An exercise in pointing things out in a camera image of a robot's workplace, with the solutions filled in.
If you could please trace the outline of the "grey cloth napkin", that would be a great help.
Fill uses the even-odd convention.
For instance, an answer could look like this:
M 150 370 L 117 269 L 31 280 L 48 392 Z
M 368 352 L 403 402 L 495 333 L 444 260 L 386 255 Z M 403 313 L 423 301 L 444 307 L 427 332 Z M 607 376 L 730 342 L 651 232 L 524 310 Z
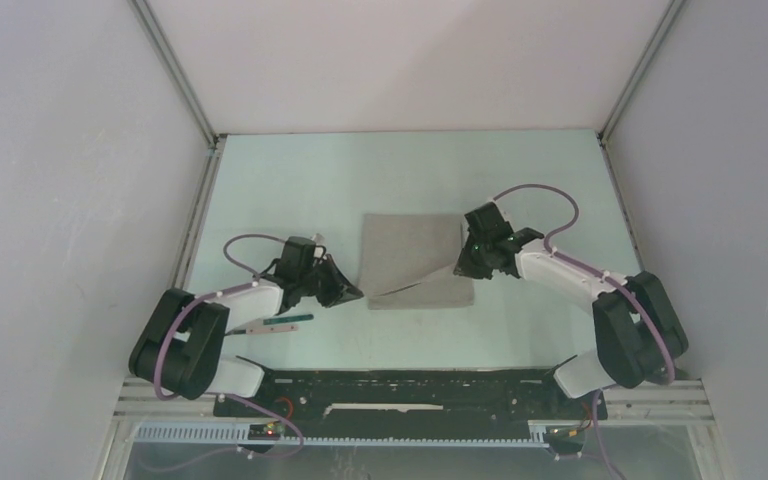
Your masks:
M 367 214 L 359 288 L 371 310 L 438 310 L 474 304 L 473 280 L 455 274 L 464 246 L 457 214 Z

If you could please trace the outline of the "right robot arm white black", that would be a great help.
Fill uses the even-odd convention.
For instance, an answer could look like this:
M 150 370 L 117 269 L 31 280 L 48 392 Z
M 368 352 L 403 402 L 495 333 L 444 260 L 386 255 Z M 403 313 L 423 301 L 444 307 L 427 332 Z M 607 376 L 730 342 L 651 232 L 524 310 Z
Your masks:
M 553 383 L 541 392 L 548 414 L 566 418 L 596 390 L 676 379 L 675 361 L 689 342 L 656 275 L 599 271 L 550 246 L 534 229 L 514 230 L 494 202 L 468 212 L 465 221 L 455 274 L 490 280 L 502 273 L 531 281 L 565 295 L 592 317 L 596 346 L 553 368 Z

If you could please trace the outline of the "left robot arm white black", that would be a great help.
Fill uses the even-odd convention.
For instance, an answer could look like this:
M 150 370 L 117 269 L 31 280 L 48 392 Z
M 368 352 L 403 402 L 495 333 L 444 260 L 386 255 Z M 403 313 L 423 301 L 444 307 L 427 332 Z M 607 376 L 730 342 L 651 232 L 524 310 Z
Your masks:
M 263 381 L 266 368 L 224 353 L 225 338 L 272 333 L 271 319 L 305 298 L 332 308 L 363 296 L 319 240 L 291 236 L 280 243 L 281 254 L 264 269 L 242 267 L 251 277 L 241 284 L 201 295 L 166 290 L 130 353 L 129 372 L 150 382 L 161 400 L 236 395 L 252 416 L 271 412 L 276 390 Z

